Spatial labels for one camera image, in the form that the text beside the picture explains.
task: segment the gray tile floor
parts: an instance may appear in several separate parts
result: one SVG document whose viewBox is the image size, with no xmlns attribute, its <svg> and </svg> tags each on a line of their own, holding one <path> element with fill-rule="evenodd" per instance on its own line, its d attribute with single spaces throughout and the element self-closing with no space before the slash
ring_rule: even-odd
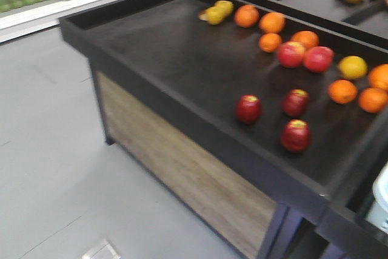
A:
<svg viewBox="0 0 388 259">
<path fill-rule="evenodd" d="M 117 145 L 58 28 L 0 45 L 0 258 L 240 258 Z"/>
</svg>

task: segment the white container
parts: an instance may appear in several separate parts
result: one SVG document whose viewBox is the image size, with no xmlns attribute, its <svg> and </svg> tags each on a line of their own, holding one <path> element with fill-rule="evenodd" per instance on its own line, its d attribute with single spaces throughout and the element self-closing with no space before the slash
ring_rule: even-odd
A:
<svg viewBox="0 0 388 259">
<path fill-rule="evenodd" d="M 388 163 L 373 183 L 373 196 L 375 201 L 366 220 L 388 234 Z"/>
</svg>

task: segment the white shelf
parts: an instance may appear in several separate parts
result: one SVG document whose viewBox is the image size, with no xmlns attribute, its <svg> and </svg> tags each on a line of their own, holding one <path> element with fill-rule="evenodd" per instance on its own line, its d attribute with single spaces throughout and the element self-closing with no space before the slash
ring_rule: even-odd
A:
<svg viewBox="0 0 388 259">
<path fill-rule="evenodd" d="M 51 0 L 1 13 L 0 43 L 58 24 L 58 18 L 116 0 Z"/>
</svg>

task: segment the red apple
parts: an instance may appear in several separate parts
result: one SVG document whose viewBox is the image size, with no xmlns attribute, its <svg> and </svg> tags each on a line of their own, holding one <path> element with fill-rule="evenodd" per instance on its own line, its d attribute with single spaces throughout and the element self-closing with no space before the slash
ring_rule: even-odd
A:
<svg viewBox="0 0 388 259">
<path fill-rule="evenodd" d="M 236 116 L 244 124 L 253 124 L 261 115 L 261 100 L 255 95 L 243 95 L 236 105 Z"/>
<path fill-rule="evenodd" d="M 304 55 L 304 66 L 314 73 L 323 73 L 332 65 L 334 52 L 328 47 L 311 48 Z"/>
<path fill-rule="evenodd" d="M 309 94 L 302 89 L 291 90 L 282 102 L 283 111 L 292 118 L 301 116 L 309 103 Z"/>
<path fill-rule="evenodd" d="M 289 121 L 281 133 L 281 144 L 288 151 L 298 153 L 310 146 L 310 129 L 305 121 Z"/>
<path fill-rule="evenodd" d="M 284 42 L 279 46 L 278 60 L 286 68 L 297 68 L 302 64 L 305 52 L 300 42 Z"/>
</svg>

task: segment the wooden panel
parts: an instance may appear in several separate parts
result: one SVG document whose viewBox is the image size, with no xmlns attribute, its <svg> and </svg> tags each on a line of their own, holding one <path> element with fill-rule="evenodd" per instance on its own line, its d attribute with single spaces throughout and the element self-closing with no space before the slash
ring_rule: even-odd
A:
<svg viewBox="0 0 388 259">
<path fill-rule="evenodd" d="M 98 73 L 108 135 L 248 258 L 276 203 L 134 96 Z"/>
</svg>

